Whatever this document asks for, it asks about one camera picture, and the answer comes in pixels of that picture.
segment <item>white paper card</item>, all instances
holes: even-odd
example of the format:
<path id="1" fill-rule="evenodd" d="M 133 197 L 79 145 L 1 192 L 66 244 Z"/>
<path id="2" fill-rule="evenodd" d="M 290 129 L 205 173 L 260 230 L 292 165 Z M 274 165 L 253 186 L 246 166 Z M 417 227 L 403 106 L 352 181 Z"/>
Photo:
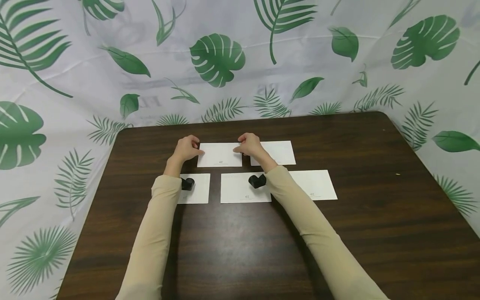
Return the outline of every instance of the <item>white paper card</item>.
<path id="1" fill-rule="evenodd" d="M 267 186 L 254 189 L 248 182 L 251 175 L 260 176 L 263 172 L 222 174 L 220 203 L 271 202 Z"/>
<path id="2" fill-rule="evenodd" d="M 181 191 L 179 204 L 207 204 L 210 191 L 210 174 L 180 174 L 183 179 L 192 178 L 195 184 L 191 191 Z"/>
<path id="3" fill-rule="evenodd" d="M 312 200 L 337 200 L 328 170 L 290 171 L 295 182 Z"/>
<path id="4" fill-rule="evenodd" d="M 293 154 L 291 141 L 274 141 L 274 142 L 260 142 L 268 154 L 279 165 L 296 165 L 295 155 Z M 250 157 L 251 166 L 259 166 L 260 164 L 255 158 Z"/>
<path id="5" fill-rule="evenodd" d="M 200 143 L 205 154 L 198 157 L 197 167 L 241 167 L 241 153 L 233 148 L 240 143 Z"/>

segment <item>small black object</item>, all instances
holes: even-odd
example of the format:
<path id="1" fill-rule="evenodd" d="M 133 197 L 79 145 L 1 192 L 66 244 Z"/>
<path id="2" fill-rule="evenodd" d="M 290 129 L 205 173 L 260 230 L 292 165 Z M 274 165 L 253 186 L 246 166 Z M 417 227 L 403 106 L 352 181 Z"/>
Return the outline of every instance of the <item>small black object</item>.
<path id="1" fill-rule="evenodd" d="M 195 180 L 193 180 L 192 178 L 181 179 L 182 191 L 191 191 L 194 184 L 195 184 Z"/>
<path id="2" fill-rule="evenodd" d="M 251 175 L 250 178 L 248 178 L 248 182 L 253 186 L 254 189 L 258 189 L 267 184 L 267 178 L 264 174 L 259 177 Z"/>

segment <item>beige long-sleeve shirt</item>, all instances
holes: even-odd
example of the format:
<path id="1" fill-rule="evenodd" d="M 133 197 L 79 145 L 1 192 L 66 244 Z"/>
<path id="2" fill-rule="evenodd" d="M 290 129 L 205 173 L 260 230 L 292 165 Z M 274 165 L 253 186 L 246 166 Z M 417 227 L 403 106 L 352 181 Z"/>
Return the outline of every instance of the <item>beige long-sleeve shirt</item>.
<path id="1" fill-rule="evenodd" d="M 305 240 L 336 300 L 388 300 L 288 170 L 266 175 L 272 195 Z M 159 176 L 133 244 L 117 300 L 159 300 L 181 179 Z"/>

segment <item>dark brown table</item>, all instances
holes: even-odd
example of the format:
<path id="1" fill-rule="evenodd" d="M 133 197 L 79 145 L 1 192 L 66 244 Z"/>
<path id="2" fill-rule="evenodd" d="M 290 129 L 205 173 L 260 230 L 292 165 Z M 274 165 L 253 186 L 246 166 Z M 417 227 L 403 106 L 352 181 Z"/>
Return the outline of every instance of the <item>dark brown table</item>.
<path id="1" fill-rule="evenodd" d="M 176 141 L 234 142 L 244 132 L 291 140 L 297 165 L 327 169 L 338 200 L 317 201 L 346 246 L 392 300 L 480 299 L 480 241 L 379 112 L 126 129 L 115 142 L 59 300 L 108 300 L 119 291 L 150 188 Z M 211 173 L 208 204 L 179 205 L 162 295 L 169 299 L 332 299 L 282 207 L 220 204 Z"/>

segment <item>white backdrop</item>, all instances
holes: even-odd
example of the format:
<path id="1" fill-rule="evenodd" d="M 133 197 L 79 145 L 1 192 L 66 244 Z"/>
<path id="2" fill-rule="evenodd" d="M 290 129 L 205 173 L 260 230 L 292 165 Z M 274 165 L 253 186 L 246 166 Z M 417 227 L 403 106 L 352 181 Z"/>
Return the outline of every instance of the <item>white backdrop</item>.
<path id="1" fill-rule="evenodd" d="M 480 234 L 479 60 L 477 0 L 0 0 L 2 299 L 55 298 L 130 126 L 382 111 Z"/>

